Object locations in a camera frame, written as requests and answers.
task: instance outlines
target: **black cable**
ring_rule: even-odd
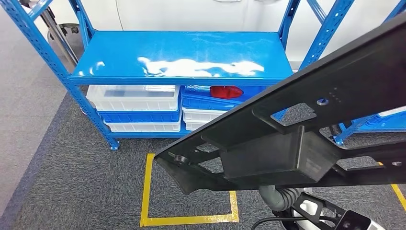
[[[320,217],[320,219],[323,220],[328,220],[331,222],[336,222],[336,219],[334,217]],[[308,220],[304,217],[268,217],[264,219],[260,219],[257,222],[255,222],[254,225],[252,225],[251,230],[254,230],[255,228],[258,227],[258,225],[262,224],[263,222],[269,222],[269,221],[299,221],[299,220]]]

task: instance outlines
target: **red object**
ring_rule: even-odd
[[[244,92],[236,86],[211,86],[210,95],[212,97],[230,99],[234,97],[239,97]]]

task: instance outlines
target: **white plastic bin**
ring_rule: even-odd
[[[106,123],[114,133],[169,133],[180,132],[182,111],[178,122],[140,122],[140,123]]]
[[[221,116],[226,111],[221,110],[205,110],[205,109],[187,109],[183,108],[183,120],[188,122],[201,122],[206,124],[207,122],[212,121],[213,119]]]
[[[98,111],[176,111],[179,86],[90,85],[86,97]]]
[[[188,121],[188,122],[185,122],[186,130],[195,131],[196,129],[204,126],[206,123],[207,122],[201,122],[201,121]]]

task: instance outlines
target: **gray hose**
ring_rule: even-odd
[[[281,188],[275,189],[274,185],[260,186],[259,194],[264,202],[273,211],[282,212],[292,206],[303,189],[299,188]]]

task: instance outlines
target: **white wall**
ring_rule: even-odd
[[[277,31],[288,0],[82,0],[98,30]],[[326,13],[334,0],[318,0]],[[355,0],[322,56],[379,26],[399,0]],[[77,23],[68,0],[54,0],[58,23]],[[320,23],[306,0],[293,20],[286,53],[305,57]]]

